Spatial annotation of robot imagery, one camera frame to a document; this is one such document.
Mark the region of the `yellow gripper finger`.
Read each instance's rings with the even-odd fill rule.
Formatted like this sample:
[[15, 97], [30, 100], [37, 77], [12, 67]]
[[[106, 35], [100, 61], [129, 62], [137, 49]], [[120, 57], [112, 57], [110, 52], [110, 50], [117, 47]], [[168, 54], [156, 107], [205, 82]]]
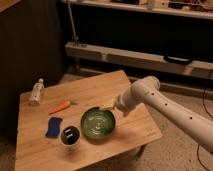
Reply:
[[115, 103], [113, 101], [106, 101], [100, 105], [99, 109], [102, 111], [113, 110], [115, 108]]

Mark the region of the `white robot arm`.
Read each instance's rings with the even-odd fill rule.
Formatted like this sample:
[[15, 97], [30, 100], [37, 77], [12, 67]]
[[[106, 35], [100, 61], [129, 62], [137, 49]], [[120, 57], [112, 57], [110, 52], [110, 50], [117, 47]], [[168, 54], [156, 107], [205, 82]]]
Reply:
[[213, 154], [213, 121], [170, 100], [160, 92], [160, 81], [147, 76], [132, 83], [116, 98], [103, 102], [99, 109], [117, 108], [127, 116], [140, 103], [147, 104], [189, 135], [210, 154]]

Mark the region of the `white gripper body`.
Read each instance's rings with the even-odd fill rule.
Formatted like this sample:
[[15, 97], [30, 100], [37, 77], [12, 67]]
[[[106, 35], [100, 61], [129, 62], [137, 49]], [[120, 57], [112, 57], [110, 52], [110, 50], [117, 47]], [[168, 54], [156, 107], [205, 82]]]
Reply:
[[134, 98], [130, 89], [127, 89], [116, 98], [115, 107], [123, 113], [124, 117], [134, 109]]

